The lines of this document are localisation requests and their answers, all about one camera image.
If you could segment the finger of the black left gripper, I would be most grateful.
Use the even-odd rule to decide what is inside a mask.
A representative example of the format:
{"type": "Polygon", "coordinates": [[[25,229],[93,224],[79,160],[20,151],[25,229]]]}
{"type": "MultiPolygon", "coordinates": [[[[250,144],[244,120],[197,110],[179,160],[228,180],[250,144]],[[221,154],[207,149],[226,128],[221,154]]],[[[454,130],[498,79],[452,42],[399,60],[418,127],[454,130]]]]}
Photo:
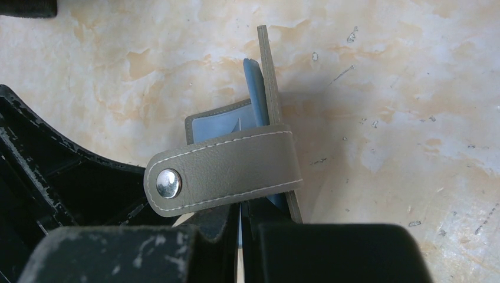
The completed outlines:
{"type": "Polygon", "coordinates": [[[1,281],[16,282],[42,238],[62,226],[172,225],[143,191],[144,168],[71,141],[1,86],[1,281]]]}

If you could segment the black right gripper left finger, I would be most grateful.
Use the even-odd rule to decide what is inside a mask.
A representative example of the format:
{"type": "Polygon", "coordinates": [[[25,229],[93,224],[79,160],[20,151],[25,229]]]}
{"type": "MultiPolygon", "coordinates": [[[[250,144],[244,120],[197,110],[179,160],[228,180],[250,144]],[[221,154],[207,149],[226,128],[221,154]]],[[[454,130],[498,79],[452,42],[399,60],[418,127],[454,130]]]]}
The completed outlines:
{"type": "Polygon", "coordinates": [[[20,282],[234,282],[239,205],[172,226],[61,227],[34,249],[20,282]]]}

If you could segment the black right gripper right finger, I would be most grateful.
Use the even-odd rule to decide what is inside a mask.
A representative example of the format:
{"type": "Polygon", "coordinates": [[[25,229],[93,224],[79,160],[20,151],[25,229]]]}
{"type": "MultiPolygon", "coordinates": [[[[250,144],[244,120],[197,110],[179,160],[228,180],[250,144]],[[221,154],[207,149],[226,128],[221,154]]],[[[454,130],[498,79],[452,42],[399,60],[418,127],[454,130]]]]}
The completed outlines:
{"type": "Polygon", "coordinates": [[[299,224],[266,198],[242,204],[246,282],[430,282],[408,231],[388,224],[299,224]]]}

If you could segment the grey leather card holder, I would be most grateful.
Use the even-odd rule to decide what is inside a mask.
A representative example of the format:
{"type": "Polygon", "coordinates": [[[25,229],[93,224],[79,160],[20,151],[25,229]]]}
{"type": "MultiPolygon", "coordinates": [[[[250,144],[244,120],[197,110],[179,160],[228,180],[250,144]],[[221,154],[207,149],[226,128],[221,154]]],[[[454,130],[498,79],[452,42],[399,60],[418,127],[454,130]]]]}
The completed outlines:
{"type": "Polygon", "coordinates": [[[187,146],[149,161],[143,187],[151,208],[171,217],[285,194],[302,222],[295,191],[302,176],[281,99],[267,27],[257,28],[261,61],[245,59],[249,99],[189,116],[187,146]]]}

